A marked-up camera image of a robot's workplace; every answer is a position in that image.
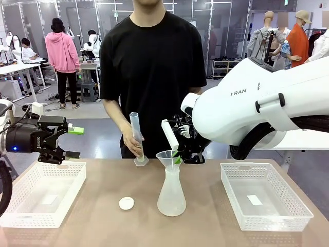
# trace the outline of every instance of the white plastic basket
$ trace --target white plastic basket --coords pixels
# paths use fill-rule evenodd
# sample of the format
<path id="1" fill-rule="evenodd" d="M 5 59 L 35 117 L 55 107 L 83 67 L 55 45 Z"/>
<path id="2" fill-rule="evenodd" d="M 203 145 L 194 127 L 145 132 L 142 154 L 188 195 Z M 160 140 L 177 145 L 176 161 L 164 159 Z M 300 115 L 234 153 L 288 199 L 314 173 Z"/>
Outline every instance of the white plastic basket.
<path id="1" fill-rule="evenodd" d="M 86 162 L 36 163 L 14 185 L 0 226 L 60 227 L 85 179 Z"/>
<path id="2" fill-rule="evenodd" d="M 221 178 L 243 231 L 302 232 L 314 217 L 271 164 L 221 164 Z"/>

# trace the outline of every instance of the pink hoodie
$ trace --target pink hoodie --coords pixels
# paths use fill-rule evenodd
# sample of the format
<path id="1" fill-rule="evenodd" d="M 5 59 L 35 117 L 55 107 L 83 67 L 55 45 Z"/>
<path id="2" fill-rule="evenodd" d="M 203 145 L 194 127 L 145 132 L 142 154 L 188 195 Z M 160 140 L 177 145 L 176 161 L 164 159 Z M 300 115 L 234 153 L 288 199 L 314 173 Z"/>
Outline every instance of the pink hoodie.
<path id="1" fill-rule="evenodd" d="M 46 47 L 49 63 L 57 71 L 73 73 L 80 68 L 78 53 L 69 35 L 50 32 L 46 36 Z"/>

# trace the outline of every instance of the orange garment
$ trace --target orange garment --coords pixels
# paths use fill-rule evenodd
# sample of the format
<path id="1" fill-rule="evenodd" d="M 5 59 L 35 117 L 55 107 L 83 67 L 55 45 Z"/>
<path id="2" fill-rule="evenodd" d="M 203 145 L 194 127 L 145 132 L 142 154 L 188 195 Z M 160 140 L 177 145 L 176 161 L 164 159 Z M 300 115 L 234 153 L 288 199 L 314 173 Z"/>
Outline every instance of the orange garment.
<path id="1" fill-rule="evenodd" d="M 292 61 L 293 67 L 303 64 L 308 59 L 308 38 L 302 27 L 295 24 L 290 34 L 286 38 L 289 42 L 292 56 L 300 56 L 301 61 Z"/>

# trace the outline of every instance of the man's hand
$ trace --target man's hand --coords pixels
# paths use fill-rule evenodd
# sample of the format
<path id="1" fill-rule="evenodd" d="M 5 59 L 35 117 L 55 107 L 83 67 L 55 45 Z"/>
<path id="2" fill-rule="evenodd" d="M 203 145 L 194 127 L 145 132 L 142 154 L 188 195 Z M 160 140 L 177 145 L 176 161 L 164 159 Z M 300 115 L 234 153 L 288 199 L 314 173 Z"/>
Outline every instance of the man's hand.
<path id="1" fill-rule="evenodd" d="M 299 57 L 299 56 L 295 55 L 295 56 L 290 56 L 289 59 L 292 60 L 292 61 L 297 61 L 297 62 L 299 62 L 299 61 L 302 60 L 302 57 Z"/>
<path id="2" fill-rule="evenodd" d="M 136 141 L 133 137 L 133 130 L 130 125 L 127 125 L 122 129 L 123 134 L 123 142 L 129 148 L 129 150 L 136 156 L 141 157 L 142 155 L 142 148 L 141 144 Z"/>

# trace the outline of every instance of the shoe rack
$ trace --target shoe rack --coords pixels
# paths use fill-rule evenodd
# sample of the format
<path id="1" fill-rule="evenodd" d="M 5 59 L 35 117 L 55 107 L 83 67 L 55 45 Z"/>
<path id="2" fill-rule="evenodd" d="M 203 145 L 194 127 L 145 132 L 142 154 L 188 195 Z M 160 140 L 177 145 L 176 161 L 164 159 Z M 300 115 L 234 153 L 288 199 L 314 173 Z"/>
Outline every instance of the shoe rack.
<path id="1" fill-rule="evenodd" d="M 241 60 L 212 60 L 212 79 L 223 79 Z"/>

